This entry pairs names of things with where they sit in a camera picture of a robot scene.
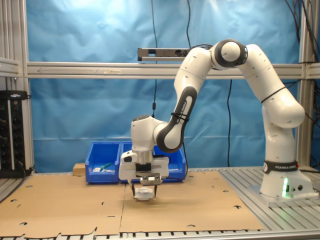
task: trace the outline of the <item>blue curtain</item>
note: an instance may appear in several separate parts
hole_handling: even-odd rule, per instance
[[[151,0],[27,0],[29,60],[137,63],[137,48],[156,46]],[[154,0],[159,48],[188,48],[187,0]],[[297,63],[299,45],[285,1],[190,0],[191,45],[234,38],[257,44],[276,63]],[[71,171],[92,141],[130,141],[131,120],[152,114],[154,79],[31,79],[36,170]],[[191,168],[227,165],[229,80],[205,81],[185,129]],[[290,89],[296,95],[296,86]],[[174,80],[158,79],[155,117],[168,121]],[[261,166],[261,104],[245,80],[230,96],[231,166]]]

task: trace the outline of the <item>cardboard sheet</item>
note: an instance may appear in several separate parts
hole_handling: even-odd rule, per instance
[[[149,201],[134,200],[131,189],[125,189],[121,232],[263,228],[218,172],[192,172],[184,183],[164,183]]]
[[[149,201],[133,199],[123,184],[87,185],[84,176],[36,175],[0,204],[0,237],[53,238],[95,229],[95,235],[116,235],[263,226],[218,172],[164,183]]]
[[[87,185],[84,176],[33,176],[0,204],[0,236],[52,238],[95,229],[96,235],[119,234],[124,190]]]

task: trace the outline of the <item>blue bin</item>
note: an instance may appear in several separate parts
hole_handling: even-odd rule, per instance
[[[85,180],[89,184],[116,184],[119,183],[119,159],[121,142],[98,142],[91,144],[85,160]],[[107,163],[107,172],[92,172]]]
[[[127,151],[130,151],[132,148],[131,141],[123,141],[121,143],[121,155]],[[171,163],[168,165],[169,167],[169,177],[182,179],[186,175],[186,158],[183,150],[180,148],[178,151],[173,153],[166,153],[161,151],[158,146],[154,146],[153,152],[155,155],[165,155],[171,157]],[[182,180],[176,179],[164,179],[164,182],[181,182]],[[139,180],[134,179],[132,180],[134,183],[138,182]]]

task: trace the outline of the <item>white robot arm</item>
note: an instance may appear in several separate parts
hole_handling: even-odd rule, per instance
[[[165,156],[154,158],[154,146],[158,145],[166,153],[179,150],[184,141],[186,124],[208,72],[234,67],[241,70],[263,105],[266,154],[261,192],[274,198],[285,197],[283,186],[288,175],[302,180],[300,183],[303,182],[304,190],[299,190],[300,194],[312,192],[310,180],[298,171],[292,134],[292,128],[299,126],[305,118],[304,108],[284,86],[257,45],[244,46],[232,39],[221,41],[209,50],[200,47],[190,50],[175,77],[177,104],[169,122],[148,115],[132,121],[132,150],[121,156],[119,178],[129,183],[132,179],[140,179],[144,186],[161,184],[162,179],[169,175],[169,161]],[[296,181],[291,182],[292,190],[298,189]],[[285,195],[293,196],[295,193],[290,189],[287,191],[286,187]]]

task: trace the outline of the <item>aluminum platform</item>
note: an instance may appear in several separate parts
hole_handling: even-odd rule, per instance
[[[106,240],[106,239],[320,239],[320,200],[302,200],[287,203],[277,203],[272,207],[264,205],[257,196],[250,191],[252,186],[259,186],[263,178],[262,167],[230,167],[230,168],[197,168],[190,172],[219,171],[219,173],[234,188],[241,200],[251,209],[264,225],[264,230],[241,231],[174,231],[174,232],[137,232],[120,233],[119,235],[95,236],[72,235],[45,240]],[[320,174],[305,174],[311,178],[314,186],[320,186]],[[0,199],[10,192],[20,179],[0,179]],[[22,237],[4,237],[0,240],[24,240]]]

